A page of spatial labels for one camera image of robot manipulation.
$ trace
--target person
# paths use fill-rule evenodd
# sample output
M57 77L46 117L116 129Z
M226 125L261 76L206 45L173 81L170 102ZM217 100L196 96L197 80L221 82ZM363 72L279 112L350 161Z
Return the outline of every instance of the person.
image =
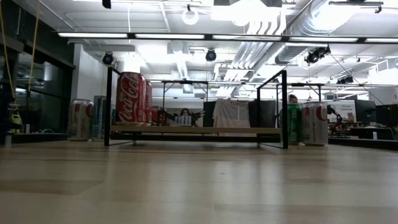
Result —
M290 104L297 104L298 102L299 101L298 101L298 99L297 99L297 97L295 95L293 95L293 94L289 95L289 103Z
M184 108L181 110L180 116L189 116L189 110L187 108Z

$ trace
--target dark hair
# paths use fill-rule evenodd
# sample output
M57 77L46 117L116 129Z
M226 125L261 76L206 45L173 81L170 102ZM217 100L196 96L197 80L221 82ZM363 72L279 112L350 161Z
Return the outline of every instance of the dark hair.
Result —
M295 95L293 95L293 94L290 94L289 95L289 101L292 101L292 100L297 100L297 97Z
M183 109L181 110L180 116L182 116L182 114L184 113L184 111L187 111L187 113L189 114L188 108L183 108Z

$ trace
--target wooden board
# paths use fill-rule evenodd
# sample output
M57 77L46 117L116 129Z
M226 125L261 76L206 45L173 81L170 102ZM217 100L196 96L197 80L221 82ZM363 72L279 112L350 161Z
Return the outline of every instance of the wooden board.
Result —
M143 133L253 133L280 134L277 128L212 128L212 127L165 127L112 125L112 131L134 131Z

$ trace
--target yellow rope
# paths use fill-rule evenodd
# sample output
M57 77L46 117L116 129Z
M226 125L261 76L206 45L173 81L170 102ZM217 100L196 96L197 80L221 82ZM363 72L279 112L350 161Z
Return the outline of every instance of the yellow rope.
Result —
M40 0L37 0L36 27L35 27L35 35L34 35L34 39L33 39L33 52L32 52L32 61L30 63L28 91L30 91L30 84L32 82L33 66L34 66L34 59L35 59L35 49L36 49L36 39L37 39L37 27L39 26L39 12L40 12L39 8L40 8Z
M7 72L8 72L8 79L10 81L10 87L11 87L11 93L12 93L12 98L14 99L14 102L16 101L15 98L15 92L14 92L14 87L12 85L12 78L11 78L11 73L10 73L10 66L8 64L8 56L7 56L7 45L6 45L6 35L5 30L4 30L4 23L3 23L3 19L2 19L2 7L0 4L0 20L1 20L1 34L2 34L2 42L3 42L3 46L4 46L4 55L6 56L6 66L7 66Z

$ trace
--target light wood floor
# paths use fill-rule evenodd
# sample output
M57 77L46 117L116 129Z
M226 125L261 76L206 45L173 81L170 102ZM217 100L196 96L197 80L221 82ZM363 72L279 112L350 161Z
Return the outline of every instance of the light wood floor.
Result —
M0 150L0 223L398 223L398 154L48 142Z

